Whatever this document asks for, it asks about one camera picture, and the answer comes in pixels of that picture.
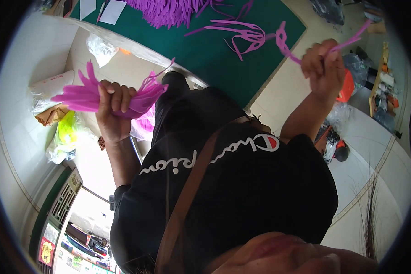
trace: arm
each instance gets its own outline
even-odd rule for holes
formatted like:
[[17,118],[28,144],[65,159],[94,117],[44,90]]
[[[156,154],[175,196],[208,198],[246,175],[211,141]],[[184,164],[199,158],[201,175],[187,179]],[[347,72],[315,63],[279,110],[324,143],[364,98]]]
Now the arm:
[[110,159],[111,168],[113,169],[116,187],[130,184],[140,171],[140,161],[131,140],[125,138],[115,144],[105,142],[105,148]]
[[131,120],[112,114],[112,111],[118,110],[126,112],[136,93],[134,88],[107,80],[102,80],[99,85],[100,99],[96,119],[105,140],[116,187],[131,184],[140,170],[140,162],[129,139]]
[[344,84],[345,68],[339,51],[326,55],[337,45],[335,40],[314,44],[304,55],[301,70],[310,78],[312,92],[286,119],[280,140],[287,143],[299,134],[315,139],[318,129],[332,110]]

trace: brown shoulder strap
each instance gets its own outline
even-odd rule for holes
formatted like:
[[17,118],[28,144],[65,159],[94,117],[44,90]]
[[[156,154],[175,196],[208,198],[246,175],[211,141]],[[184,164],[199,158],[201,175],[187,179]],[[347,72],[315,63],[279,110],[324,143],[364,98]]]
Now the brown shoulder strap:
[[[230,123],[244,123],[249,120],[250,119],[248,117],[244,116],[237,118]],[[183,190],[181,190],[181,194],[178,197],[174,210],[170,215],[169,222],[166,225],[163,238],[161,239],[160,247],[157,253],[157,260],[155,262],[155,274],[159,274],[159,269],[169,263],[170,256],[175,247],[175,243],[178,235],[180,234],[187,212],[189,211],[190,205],[195,198],[199,185],[203,180],[208,163],[212,158],[219,132],[220,129],[214,132],[205,143],[192,168],[192,171],[189,174],[189,177],[187,178],[186,183],[184,184]]]

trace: right hand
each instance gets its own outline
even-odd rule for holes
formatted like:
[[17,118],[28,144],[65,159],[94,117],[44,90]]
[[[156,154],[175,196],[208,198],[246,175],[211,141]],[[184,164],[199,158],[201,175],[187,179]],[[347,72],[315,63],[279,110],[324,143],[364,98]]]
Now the right hand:
[[129,137],[131,131],[131,119],[125,119],[114,115],[113,111],[126,112],[131,99],[137,94],[135,88],[120,86],[107,80],[100,81],[99,110],[96,113],[97,123],[104,138],[105,145],[116,145]]
[[312,92],[323,100],[335,100],[340,93],[345,78],[345,68],[341,52],[329,52],[337,46],[334,39],[315,43],[307,49],[301,61],[301,71],[310,78]]

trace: lips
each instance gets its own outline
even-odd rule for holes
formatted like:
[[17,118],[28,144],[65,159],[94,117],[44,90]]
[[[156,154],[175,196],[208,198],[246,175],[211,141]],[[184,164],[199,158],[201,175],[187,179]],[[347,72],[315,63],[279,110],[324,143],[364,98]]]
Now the lips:
[[262,259],[271,255],[277,255],[295,244],[303,244],[305,241],[293,235],[280,235],[269,238],[259,244],[250,255],[248,261]]

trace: orange stool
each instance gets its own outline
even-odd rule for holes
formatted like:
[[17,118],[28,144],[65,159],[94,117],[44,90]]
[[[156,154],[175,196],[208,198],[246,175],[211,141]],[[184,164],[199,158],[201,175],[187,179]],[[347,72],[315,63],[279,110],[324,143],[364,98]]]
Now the orange stool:
[[353,77],[348,69],[345,69],[344,85],[340,93],[338,94],[337,101],[347,102],[353,91],[355,90],[355,83],[353,82]]

